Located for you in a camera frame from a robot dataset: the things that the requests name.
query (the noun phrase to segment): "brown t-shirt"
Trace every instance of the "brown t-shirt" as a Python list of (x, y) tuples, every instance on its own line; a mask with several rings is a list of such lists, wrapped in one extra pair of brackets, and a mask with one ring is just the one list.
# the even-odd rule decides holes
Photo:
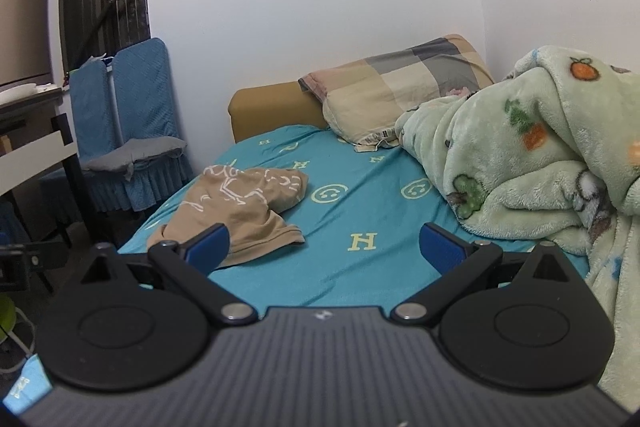
[(214, 223), (224, 223), (231, 248), (220, 264), (223, 267), (246, 263), (290, 243), (304, 243), (300, 229), (287, 225), (278, 213), (302, 201), (307, 180), (306, 174), (293, 169), (207, 167), (171, 220), (146, 245), (163, 239), (184, 243)]

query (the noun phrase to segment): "checkered pillowcase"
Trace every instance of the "checkered pillowcase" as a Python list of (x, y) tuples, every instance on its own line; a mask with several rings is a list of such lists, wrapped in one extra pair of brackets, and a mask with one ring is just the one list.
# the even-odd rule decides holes
[(359, 152), (394, 147), (396, 120), (452, 89), (474, 92), (494, 83), (482, 58), (460, 35), (404, 51), (315, 71), (299, 79), (322, 102), (333, 131)]

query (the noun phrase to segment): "blue bed sheet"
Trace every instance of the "blue bed sheet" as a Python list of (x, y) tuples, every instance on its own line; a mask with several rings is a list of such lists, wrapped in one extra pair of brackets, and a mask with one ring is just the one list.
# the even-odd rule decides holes
[[(209, 275), (261, 314), (269, 306), (359, 305), (377, 305), (388, 313), (438, 277), (418, 247), (423, 223), (433, 221), (466, 241), (478, 237), (460, 226), (420, 164), (401, 148), (356, 153), (329, 130), (295, 125), (240, 142), (216, 163), (240, 169), (295, 168), (309, 176), (304, 200), (283, 214), (300, 227), (304, 245)], [(189, 187), (165, 202), (120, 253), (146, 251), (148, 237), (169, 221)], [(526, 251), (534, 244), (497, 243), (510, 251)], [(569, 258), (585, 275), (586, 261)], [(30, 403), (35, 394), (46, 392), (48, 383), (37, 372), (42, 370), (34, 360), (23, 371), (31, 378), (18, 393), (21, 397), (10, 393), (4, 401), (10, 409), (23, 410), (28, 406), (24, 397)]]

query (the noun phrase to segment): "white plate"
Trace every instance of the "white plate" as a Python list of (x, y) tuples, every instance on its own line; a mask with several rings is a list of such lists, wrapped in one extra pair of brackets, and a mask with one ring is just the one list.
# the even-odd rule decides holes
[(15, 102), (21, 98), (27, 98), (36, 94), (38, 90), (35, 84), (22, 84), (21, 86), (15, 86), (6, 91), (0, 91), (0, 105), (5, 103)]

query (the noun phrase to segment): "black circular pad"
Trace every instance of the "black circular pad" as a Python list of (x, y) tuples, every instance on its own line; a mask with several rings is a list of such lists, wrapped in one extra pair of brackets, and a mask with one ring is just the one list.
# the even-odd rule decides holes
[(105, 349), (140, 344), (154, 330), (154, 318), (132, 306), (112, 306), (90, 313), (80, 322), (80, 338)]
[(505, 340), (518, 346), (543, 347), (564, 339), (569, 332), (569, 321), (551, 308), (521, 305), (495, 315), (495, 329)]
[(124, 392), (181, 373), (208, 341), (203, 313), (183, 297), (116, 282), (78, 285), (58, 296), (38, 328), (36, 349), (55, 380)]
[(455, 365), (499, 387), (540, 392), (594, 383), (612, 338), (606, 315), (586, 313), (574, 292), (534, 280), (468, 295), (442, 317), (440, 340)]

